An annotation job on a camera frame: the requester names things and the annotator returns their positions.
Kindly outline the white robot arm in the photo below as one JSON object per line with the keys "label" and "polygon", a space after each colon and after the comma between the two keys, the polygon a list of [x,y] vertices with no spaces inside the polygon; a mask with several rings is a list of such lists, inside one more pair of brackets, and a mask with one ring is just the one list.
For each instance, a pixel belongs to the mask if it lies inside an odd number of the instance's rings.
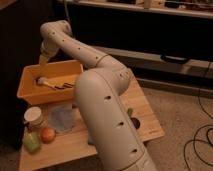
{"label": "white robot arm", "polygon": [[41,25],[41,54],[49,59],[62,50],[86,67],[77,79],[74,98],[107,171],[157,171],[128,116],[120,96],[131,74],[112,56],[70,36],[65,20]]}

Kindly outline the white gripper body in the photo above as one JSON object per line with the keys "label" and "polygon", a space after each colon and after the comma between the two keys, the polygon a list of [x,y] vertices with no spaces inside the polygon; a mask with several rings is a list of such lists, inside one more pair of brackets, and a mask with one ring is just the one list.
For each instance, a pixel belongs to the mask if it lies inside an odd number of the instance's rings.
{"label": "white gripper body", "polygon": [[39,56],[39,65],[45,66],[52,57],[53,57],[53,54],[48,53],[46,51],[42,51]]}

